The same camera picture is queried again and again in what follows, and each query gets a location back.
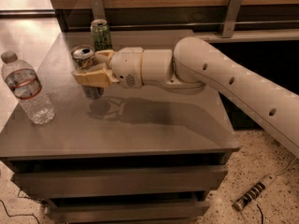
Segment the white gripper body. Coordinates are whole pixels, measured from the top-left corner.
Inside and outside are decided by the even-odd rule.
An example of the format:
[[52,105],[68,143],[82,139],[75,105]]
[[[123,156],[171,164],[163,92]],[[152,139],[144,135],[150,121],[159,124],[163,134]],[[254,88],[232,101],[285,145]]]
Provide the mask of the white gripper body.
[[110,62],[112,72],[119,84],[126,89],[141,88],[142,48],[124,48],[117,51]]

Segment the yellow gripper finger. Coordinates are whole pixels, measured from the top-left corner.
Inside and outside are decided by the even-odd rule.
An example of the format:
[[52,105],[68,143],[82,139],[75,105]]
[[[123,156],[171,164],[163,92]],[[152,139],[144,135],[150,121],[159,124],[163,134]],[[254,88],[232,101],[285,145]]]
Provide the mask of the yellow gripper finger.
[[114,55],[115,51],[113,49],[99,50],[95,52],[95,59],[98,63],[105,63],[106,65],[109,65]]
[[89,69],[78,69],[73,72],[73,77],[80,85],[96,88],[107,88],[120,82],[105,63],[99,63]]

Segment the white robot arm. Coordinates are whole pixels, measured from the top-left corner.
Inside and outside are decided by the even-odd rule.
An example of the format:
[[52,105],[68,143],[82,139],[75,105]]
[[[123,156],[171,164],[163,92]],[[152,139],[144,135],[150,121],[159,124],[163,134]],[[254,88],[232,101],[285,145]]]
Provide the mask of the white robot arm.
[[125,89],[146,85],[196,93],[208,85],[220,92],[294,156],[299,157],[299,96],[234,62],[206,41],[189,36],[173,49],[71,50],[73,77],[83,86]]

